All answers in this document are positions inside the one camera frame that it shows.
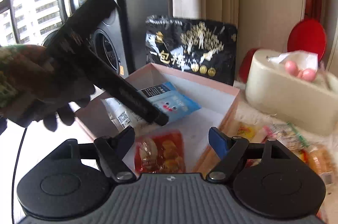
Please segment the gloved left hand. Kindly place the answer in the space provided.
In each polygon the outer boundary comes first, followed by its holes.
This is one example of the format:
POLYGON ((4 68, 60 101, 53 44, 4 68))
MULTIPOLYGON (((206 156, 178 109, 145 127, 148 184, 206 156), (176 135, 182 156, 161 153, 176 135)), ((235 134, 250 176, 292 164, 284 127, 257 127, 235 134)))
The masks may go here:
POLYGON ((95 93, 94 85, 86 78, 59 81, 39 65, 45 47, 38 45, 8 45, 1 47, 1 132, 7 129, 7 111, 22 92, 29 92, 39 100, 61 106, 43 115, 45 127, 54 132, 59 117, 65 125, 72 125, 75 113, 69 106, 75 102, 84 108, 95 93))

